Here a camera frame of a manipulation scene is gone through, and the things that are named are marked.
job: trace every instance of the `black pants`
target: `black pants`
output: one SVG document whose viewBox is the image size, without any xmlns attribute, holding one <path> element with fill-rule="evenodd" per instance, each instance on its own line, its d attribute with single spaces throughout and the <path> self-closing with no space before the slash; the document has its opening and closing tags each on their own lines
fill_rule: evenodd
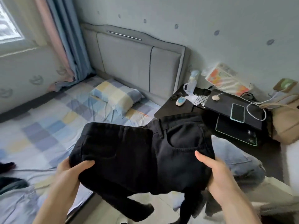
<svg viewBox="0 0 299 224">
<path fill-rule="evenodd" d="M 211 169 L 196 159 L 196 150 L 215 158 L 211 135 L 195 113 L 163 117 L 140 128 L 89 123 L 70 155 L 70 165 L 95 160 L 79 175 L 80 182 L 135 222 L 146 219 L 154 208 L 128 196 L 185 193 L 176 222 L 185 224 L 211 177 Z"/>
</svg>

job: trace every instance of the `gray upholstered headboard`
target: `gray upholstered headboard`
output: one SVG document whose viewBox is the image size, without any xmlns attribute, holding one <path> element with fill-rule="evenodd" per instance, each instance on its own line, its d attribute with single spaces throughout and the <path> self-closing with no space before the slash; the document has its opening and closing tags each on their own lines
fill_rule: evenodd
<svg viewBox="0 0 299 224">
<path fill-rule="evenodd" d="M 182 45 L 111 25 L 82 24 L 92 66 L 163 105 L 182 85 L 190 51 Z"/>
</svg>

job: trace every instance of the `white cable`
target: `white cable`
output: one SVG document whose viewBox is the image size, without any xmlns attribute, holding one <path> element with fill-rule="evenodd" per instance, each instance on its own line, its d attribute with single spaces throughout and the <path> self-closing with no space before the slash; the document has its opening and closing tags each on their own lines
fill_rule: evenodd
<svg viewBox="0 0 299 224">
<path fill-rule="evenodd" d="M 267 113 L 266 113 L 265 109 L 261 108 L 259 105 L 261 105 L 261 104 L 263 104 L 263 103 L 265 103 L 265 102 L 267 102 L 267 101 L 272 100 L 273 98 L 276 97 L 277 94 L 278 94 L 278 92 L 277 92 L 273 97 L 271 97 L 269 100 L 266 100 L 266 101 L 263 101 L 263 102 L 251 102 L 251 101 L 246 100 L 245 98 L 242 98 L 242 97 L 237 96 L 237 95 L 235 95 L 235 94 L 231 94 L 231 95 L 234 95 L 234 96 L 236 96 L 236 97 L 240 97 L 240 98 L 242 98 L 243 100 L 250 102 L 250 104 L 248 104 L 247 107 L 246 107 L 246 111 L 248 112 L 248 114 L 251 115 L 251 116 L 252 116 L 253 118 L 255 118 L 256 120 L 264 121 L 264 120 L 266 120 L 266 118 L 267 118 Z M 262 109 L 262 110 L 264 111 L 264 113 L 265 113 L 265 117 L 264 117 L 263 119 L 258 119 L 257 117 L 253 116 L 253 115 L 249 112 L 248 107 L 249 107 L 250 105 L 252 105 L 252 104 L 258 106 L 260 109 Z"/>
</svg>

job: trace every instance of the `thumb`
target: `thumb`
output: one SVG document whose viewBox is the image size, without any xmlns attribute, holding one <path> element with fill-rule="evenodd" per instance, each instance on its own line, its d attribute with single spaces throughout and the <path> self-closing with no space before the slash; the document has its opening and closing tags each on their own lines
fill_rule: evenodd
<svg viewBox="0 0 299 224">
<path fill-rule="evenodd" d="M 91 168 L 94 164 L 94 160 L 85 160 L 79 163 L 78 165 L 72 167 L 71 169 L 79 175 L 82 171 Z"/>
<path fill-rule="evenodd" d="M 203 162 L 205 165 L 207 165 L 210 168 L 214 168 L 215 165 L 217 164 L 217 161 L 213 160 L 210 157 L 207 157 L 203 154 L 201 154 L 199 151 L 195 151 L 195 156 L 196 158 L 200 161 Z"/>
</svg>

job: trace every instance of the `mug handle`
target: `mug handle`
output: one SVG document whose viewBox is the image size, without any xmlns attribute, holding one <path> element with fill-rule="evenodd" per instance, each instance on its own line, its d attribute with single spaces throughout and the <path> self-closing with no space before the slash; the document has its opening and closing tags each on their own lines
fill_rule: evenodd
<svg viewBox="0 0 299 224">
<path fill-rule="evenodd" d="M 185 83 L 184 86 L 183 86 L 183 90 L 184 90 L 185 92 L 187 91 L 187 89 L 185 89 L 185 86 L 186 86 L 186 85 L 188 85 L 188 83 Z"/>
</svg>

